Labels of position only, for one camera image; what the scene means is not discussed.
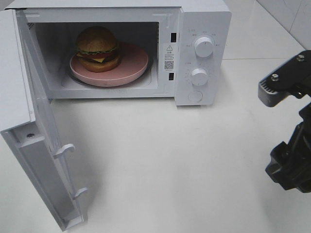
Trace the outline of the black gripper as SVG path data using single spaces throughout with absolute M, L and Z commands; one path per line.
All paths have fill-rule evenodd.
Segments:
M 281 142 L 270 153 L 271 161 L 265 171 L 284 190 L 298 189 L 302 193 L 311 191 L 311 104 L 299 115 L 298 124 L 289 145 Z

